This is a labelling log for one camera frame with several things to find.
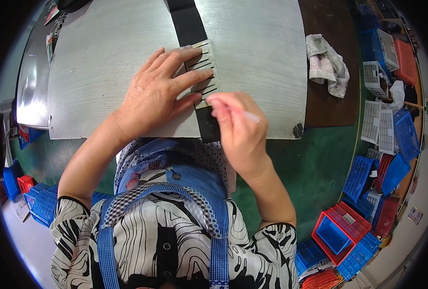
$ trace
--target table surface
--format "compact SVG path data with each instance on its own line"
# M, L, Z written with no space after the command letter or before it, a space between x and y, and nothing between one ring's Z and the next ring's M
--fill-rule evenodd
M322 33L343 56L351 74L344 99L331 96L327 92L326 84L319 85L308 81L305 127L352 125L356 121L360 84L357 76L359 68L355 33L346 3L343 0L323 4L317 0L298 2L305 34ZM46 91L50 68L46 60L44 34L50 31L52 24L53 21L45 27L42 20L34 27L26 46L18 85L18 122L41 129L48 129Z
M305 37L297 0L197 0L223 91L249 93L269 119L267 137L296 139L307 95ZM88 137L123 101L159 47L178 47L163 1L95 0L67 16L48 84L51 139ZM199 137L194 109L148 136Z
M306 35L322 34L341 55L350 80L343 99L328 93L328 85L308 81L305 127L346 126L356 123L360 97L357 41L345 0L298 0Z

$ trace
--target hand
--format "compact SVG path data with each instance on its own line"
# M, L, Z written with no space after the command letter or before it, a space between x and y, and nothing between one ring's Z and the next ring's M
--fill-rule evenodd
M167 123L201 98L201 94L193 93L176 100L184 90L212 76L212 69L194 70L172 79L183 62L201 53L201 48L191 46L169 52L161 48L141 67L115 111L116 121L129 140Z
M271 165L265 151L268 121L261 109L244 92L214 93L206 100L212 105L222 147L233 169L245 180L261 176ZM260 120L253 122L244 112L251 112Z

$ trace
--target sign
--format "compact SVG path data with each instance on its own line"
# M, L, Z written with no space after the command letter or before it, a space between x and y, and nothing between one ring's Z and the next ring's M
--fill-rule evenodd
M417 207L413 206L413 208L411 208L410 213L408 214L408 218L412 220L415 224L418 224L422 218L422 211L418 210Z
M345 214L344 216L343 216L343 218L344 218L344 220L346 220L347 221L347 223L349 223L349 225L352 225L353 223L355 223L356 221L355 221L355 219L354 218L352 218L349 214Z

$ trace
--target white table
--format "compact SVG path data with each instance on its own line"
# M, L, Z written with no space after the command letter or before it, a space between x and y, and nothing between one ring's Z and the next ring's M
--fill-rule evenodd
M196 0L223 91L249 93L269 119L268 138L304 124L307 63L297 0ZM178 47L162 0L94 0L67 16L48 84L51 139L88 137L123 101L158 48ZM194 110L150 136L199 137Z

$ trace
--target sleeve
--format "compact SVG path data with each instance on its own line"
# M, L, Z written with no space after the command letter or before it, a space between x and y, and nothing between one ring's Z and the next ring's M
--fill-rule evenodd
M276 223L259 230L251 239L254 253L262 255L269 263L281 266L281 273L287 274L289 288L298 287L296 256L296 229L288 223Z
M57 245L52 257L52 278L57 288L91 288L90 242L100 222L104 200L89 211L72 197L60 197L50 234Z

